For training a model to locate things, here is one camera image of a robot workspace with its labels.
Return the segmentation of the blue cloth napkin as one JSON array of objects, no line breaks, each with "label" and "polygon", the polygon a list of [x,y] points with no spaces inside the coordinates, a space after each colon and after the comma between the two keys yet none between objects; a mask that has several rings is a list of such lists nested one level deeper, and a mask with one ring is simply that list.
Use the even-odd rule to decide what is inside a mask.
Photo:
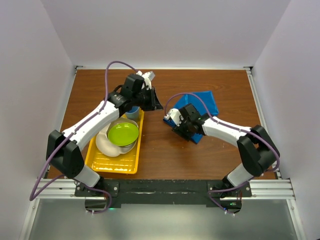
[{"label": "blue cloth napkin", "polygon": [[[219,110],[218,110],[218,106],[216,104],[212,91],[193,92],[193,94],[197,95],[205,103],[207,109],[209,110],[212,116],[214,117],[218,116]],[[179,100],[173,105],[173,108],[180,109],[187,104],[193,104],[194,107],[198,110],[198,112],[201,115],[207,112],[199,99],[197,99],[193,95],[188,95],[188,94],[182,95],[179,98]],[[194,136],[192,136],[191,141],[195,144],[198,144],[202,138],[203,138],[203,135],[195,134]]]}]

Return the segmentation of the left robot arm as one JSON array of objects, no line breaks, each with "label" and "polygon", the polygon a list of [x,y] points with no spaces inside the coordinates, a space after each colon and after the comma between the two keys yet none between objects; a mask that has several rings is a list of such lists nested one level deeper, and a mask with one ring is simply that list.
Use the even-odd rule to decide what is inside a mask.
[{"label": "left robot arm", "polygon": [[143,111],[163,109],[152,86],[152,71],[129,74],[124,84],[108,93],[104,100],[81,121],[63,132],[52,131],[48,137],[47,160],[69,179],[86,185],[86,191],[99,196],[104,190],[100,175],[85,165],[82,150],[106,125],[117,120],[132,107]]}]

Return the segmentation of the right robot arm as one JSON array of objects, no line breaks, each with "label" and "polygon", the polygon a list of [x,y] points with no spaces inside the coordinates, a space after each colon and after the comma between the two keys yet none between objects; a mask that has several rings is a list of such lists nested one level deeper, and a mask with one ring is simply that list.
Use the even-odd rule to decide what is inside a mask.
[{"label": "right robot arm", "polygon": [[244,127],[231,124],[209,112],[200,114],[191,103],[170,109],[164,118],[174,123],[173,132],[185,140],[199,134],[237,147],[241,163],[209,190],[210,195],[233,197],[250,180],[272,171],[273,164],[280,164],[280,153],[261,125]]}]

